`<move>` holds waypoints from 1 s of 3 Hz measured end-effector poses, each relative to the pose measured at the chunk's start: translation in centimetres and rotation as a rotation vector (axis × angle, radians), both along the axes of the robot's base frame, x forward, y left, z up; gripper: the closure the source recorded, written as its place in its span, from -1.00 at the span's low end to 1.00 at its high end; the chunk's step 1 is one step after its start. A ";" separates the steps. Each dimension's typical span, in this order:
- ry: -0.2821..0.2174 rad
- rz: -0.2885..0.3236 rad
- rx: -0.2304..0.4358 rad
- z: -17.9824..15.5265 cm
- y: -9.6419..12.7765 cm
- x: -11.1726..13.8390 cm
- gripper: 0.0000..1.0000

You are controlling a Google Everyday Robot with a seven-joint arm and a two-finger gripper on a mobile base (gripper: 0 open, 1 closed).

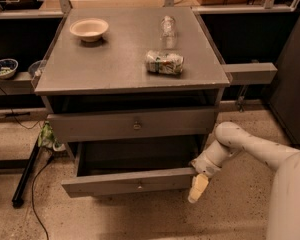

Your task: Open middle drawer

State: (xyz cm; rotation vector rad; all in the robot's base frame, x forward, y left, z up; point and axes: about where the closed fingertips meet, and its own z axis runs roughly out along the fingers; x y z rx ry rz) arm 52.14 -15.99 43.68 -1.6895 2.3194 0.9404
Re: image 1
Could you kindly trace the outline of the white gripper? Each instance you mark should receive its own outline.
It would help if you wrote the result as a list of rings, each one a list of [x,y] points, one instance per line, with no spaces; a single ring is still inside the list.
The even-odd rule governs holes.
[[[189,162],[189,166],[194,167],[198,175],[192,179],[188,201],[196,203],[207,188],[209,178],[222,169],[225,161],[238,153],[238,149],[229,148],[215,140],[198,157]]]

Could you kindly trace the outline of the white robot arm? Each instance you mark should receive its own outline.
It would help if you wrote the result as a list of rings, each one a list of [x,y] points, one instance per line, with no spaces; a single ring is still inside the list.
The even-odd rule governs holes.
[[[195,203],[223,163],[244,151],[275,171],[269,203],[266,240],[300,240],[300,150],[256,137],[233,122],[215,129],[215,140],[191,161],[188,201]]]

